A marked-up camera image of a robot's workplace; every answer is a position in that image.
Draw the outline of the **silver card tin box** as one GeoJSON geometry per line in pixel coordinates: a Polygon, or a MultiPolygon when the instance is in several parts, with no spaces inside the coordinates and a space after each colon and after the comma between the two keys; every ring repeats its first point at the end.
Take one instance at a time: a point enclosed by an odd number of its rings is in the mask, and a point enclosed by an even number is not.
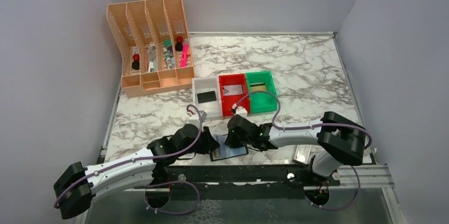
{"type": "Polygon", "coordinates": [[[292,161],[300,165],[307,165],[312,156],[312,145],[297,145],[292,161]]]}

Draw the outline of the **black leather card holder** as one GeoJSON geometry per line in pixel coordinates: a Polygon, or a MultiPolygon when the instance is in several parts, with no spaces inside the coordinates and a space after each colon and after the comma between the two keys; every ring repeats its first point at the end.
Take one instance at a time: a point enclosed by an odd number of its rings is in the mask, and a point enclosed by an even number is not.
{"type": "Polygon", "coordinates": [[[239,148],[230,148],[229,146],[227,146],[225,144],[227,135],[213,135],[213,138],[219,144],[219,147],[210,153],[210,161],[212,162],[249,154],[248,148],[246,146],[239,148]]]}

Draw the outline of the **peach plastic desk organizer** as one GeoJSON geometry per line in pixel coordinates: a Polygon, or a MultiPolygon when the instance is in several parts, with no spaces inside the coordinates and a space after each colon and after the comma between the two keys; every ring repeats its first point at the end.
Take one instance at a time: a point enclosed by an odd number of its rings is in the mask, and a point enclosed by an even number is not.
{"type": "Polygon", "coordinates": [[[127,97],[179,91],[192,87],[195,76],[192,46],[183,0],[142,0],[109,4],[107,21],[122,56],[121,88],[127,97]],[[186,67],[180,67],[182,51],[175,51],[176,37],[190,48],[186,67]],[[167,69],[162,46],[173,45],[175,68],[167,69]],[[153,42],[157,53],[157,71],[147,72],[146,46],[153,42]],[[132,56],[140,55],[140,69],[131,68],[132,56]]]}

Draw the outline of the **green plastic bin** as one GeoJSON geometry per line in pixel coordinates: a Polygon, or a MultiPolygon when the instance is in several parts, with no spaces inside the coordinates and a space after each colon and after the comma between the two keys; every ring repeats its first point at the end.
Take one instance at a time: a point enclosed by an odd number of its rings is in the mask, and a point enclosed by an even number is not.
{"type": "Polygon", "coordinates": [[[265,83],[267,87],[267,91],[256,91],[256,93],[250,94],[250,112],[255,114],[276,111],[277,100],[272,95],[277,96],[277,92],[272,73],[270,71],[259,71],[245,73],[245,76],[248,89],[250,84],[253,83],[265,83]]]}

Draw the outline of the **white plastic bin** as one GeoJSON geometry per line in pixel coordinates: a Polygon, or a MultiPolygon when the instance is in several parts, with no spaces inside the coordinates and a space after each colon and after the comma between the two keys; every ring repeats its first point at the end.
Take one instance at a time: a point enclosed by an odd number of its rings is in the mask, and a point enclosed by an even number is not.
{"type": "Polygon", "coordinates": [[[218,76],[192,79],[193,104],[206,113],[207,119],[223,117],[218,76]]]}

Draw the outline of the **red plastic bin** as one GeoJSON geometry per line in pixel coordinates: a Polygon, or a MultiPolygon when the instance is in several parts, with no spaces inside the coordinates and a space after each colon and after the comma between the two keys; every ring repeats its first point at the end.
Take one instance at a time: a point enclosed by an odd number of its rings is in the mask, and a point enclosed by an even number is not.
{"type": "Polygon", "coordinates": [[[218,80],[219,80],[220,100],[222,105],[222,115],[224,117],[232,116],[233,115],[231,111],[232,106],[236,104],[242,97],[248,94],[246,76],[245,74],[220,75],[218,77],[218,80]],[[234,96],[223,96],[222,92],[223,85],[238,85],[238,84],[243,86],[243,94],[234,96]]]}

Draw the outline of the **silver patterned credit card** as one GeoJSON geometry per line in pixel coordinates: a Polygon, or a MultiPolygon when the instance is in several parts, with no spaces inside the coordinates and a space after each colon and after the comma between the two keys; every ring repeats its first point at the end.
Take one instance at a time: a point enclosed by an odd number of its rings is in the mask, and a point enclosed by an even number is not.
{"type": "Polygon", "coordinates": [[[222,86],[223,96],[234,96],[243,94],[243,86],[238,85],[223,85],[222,86]]]}

